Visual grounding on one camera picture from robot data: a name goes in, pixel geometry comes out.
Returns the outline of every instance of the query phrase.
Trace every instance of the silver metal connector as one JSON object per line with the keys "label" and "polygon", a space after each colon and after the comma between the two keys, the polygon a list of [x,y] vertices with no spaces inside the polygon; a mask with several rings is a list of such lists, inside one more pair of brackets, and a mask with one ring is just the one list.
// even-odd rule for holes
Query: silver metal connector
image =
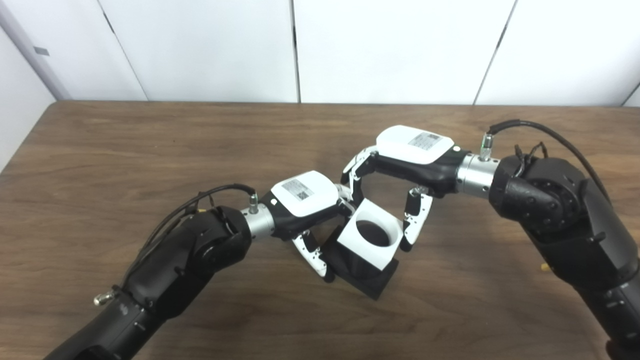
{"label": "silver metal connector", "polygon": [[258,213],[258,194],[253,194],[249,198],[249,214]]}
{"label": "silver metal connector", "polygon": [[491,159],[491,149],[493,147],[493,135],[485,133],[482,137],[482,145],[480,145],[480,161],[489,161]]}
{"label": "silver metal connector", "polygon": [[113,292],[113,290],[109,290],[109,291],[105,292],[104,294],[96,295],[96,297],[93,298],[93,305],[102,306],[102,305],[106,304],[107,302],[109,302],[110,300],[113,300],[113,298],[115,298],[115,297],[116,297],[116,295]]}

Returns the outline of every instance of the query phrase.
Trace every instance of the wooden table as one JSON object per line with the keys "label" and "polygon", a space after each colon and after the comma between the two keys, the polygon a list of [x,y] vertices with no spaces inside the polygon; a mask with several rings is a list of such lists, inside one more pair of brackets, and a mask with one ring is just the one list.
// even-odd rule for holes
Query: wooden table
{"label": "wooden table", "polygon": [[[41,359],[91,320],[93,296],[199,190],[242,182],[265,193],[312,169],[338,181],[394,124],[477,152],[490,124],[518,117],[580,148],[640,239],[636,108],[59,102],[0,175],[0,358]],[[494,154],[540,140],[577,164],[532,129],[501,133]],[[373,175],[364,190],[400,217],[410,187]],[[246,206],[238,193],[217,201]],[[540,270],[525,234],[485,200],[436,201],[413,251],[396,258],[376,302],[341,279],[325,284],[291,243],[255,242],[137,358],[607,359],[606,337],[577,294]]]}

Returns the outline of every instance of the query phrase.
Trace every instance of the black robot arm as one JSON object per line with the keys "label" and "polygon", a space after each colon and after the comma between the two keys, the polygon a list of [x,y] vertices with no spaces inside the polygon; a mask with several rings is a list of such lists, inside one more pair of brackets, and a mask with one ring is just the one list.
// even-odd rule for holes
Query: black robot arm
{"label": "black robot arm", "polygon": [[155,245],[121,286],[97,300],[111,300],[105,309],[45,360],[131,359],[215,272],[244,258],[251,236],[239,210],[220,206],[188,216]]}
{"label": "black robot arm", "polygon": [[566,160],[548,158],[546,151],[544,158],[520,153],[500,162],[490,187],[490,204],[501,217],[520,223],[550,269],[582,297],[611,339],[607,344],[611,359],[640,359],[636,242],[591,165],[562,136],[519,120],[492,128],[523,123],[567,146],[591,178]]}

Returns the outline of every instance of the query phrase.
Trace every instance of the barcode label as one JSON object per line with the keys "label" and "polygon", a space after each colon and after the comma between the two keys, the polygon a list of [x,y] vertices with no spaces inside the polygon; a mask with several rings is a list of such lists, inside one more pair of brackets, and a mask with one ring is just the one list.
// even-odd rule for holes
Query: barcode label
{"label": "barcode label", "polygon": [[412,145],[412,146],[415,146],[415,147],[419,147],[422,150],[429,150],[436,143],[438,143],[440,141],[440,139],[442,139],[442,136],[438,136],[436,134],[421,133],[418,136],[416,136],[415,138],[413,138],[409,142],[409,145]]}
{"label": "barcode label", "polygon": [[297,197],[298,200],[300,201],[314,194],[314,192],[311,191],[310,188],[307,188],[298,179],[287,181],[286,183],[282,184],[282,187],[284,188],[284,190],[287,190],[291,195]]}

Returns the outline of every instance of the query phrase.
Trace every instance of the white wall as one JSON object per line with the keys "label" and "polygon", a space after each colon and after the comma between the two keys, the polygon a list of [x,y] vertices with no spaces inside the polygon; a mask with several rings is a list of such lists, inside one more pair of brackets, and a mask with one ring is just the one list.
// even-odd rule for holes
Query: white wall
{"label": "white wall", "polygon": [[295,0],[303,102],[472,104],[513,0]]}
{"label": "white wall", "polygon": [[147,100],[97,0],[0,0],[0,24],[59,98]]}
{"label": "white wall", "polygon": [[519,0],[477,104],[620,106],[640,82],[640,1]]}
{"label": "white wall", "polygon": [[298,100],[289,0],[101,3],[150,100]]}
{"label": "white wall", "polygon": [[637,106],[640,108],[640,88],[636,89],[633,95],[629,97],[625,102],[625,106]]}
{"label": "white wall", "polygon": [[52,102],[51,93],[0,28],[0,171]]}

